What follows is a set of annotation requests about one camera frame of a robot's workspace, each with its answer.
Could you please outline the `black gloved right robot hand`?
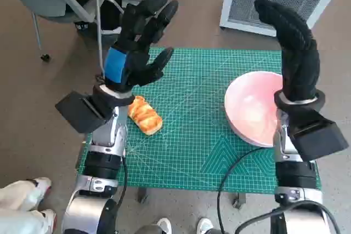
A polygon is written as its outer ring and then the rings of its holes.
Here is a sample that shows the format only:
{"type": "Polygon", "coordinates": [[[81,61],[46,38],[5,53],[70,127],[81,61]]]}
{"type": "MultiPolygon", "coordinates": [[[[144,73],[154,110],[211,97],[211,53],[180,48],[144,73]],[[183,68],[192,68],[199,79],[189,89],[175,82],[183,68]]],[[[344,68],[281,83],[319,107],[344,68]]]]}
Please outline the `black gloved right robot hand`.
{"type": "Polygon", "coordinates": [[[294,10],[269,0],[255,0],[259,20],[272,26],[281,47],[282,91],[287,100],[316,97],[320,58],[306,21],[294,10]]]}

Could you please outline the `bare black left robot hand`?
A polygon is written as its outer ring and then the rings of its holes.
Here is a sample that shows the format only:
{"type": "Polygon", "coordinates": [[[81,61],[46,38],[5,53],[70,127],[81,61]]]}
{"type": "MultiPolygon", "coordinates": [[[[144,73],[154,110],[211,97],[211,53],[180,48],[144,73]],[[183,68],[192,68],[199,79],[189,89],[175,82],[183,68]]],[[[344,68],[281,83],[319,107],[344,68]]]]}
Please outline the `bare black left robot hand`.
{"type": "Polygon", "coordinates": [[[151,63],[149,51],[162,38],[178,6],[176,0],[143,0],[126,6],[121,33],[105,58],[105,85],[109,89],[124,93],[162,78],[174,49],[164,49],[151,63]]]}

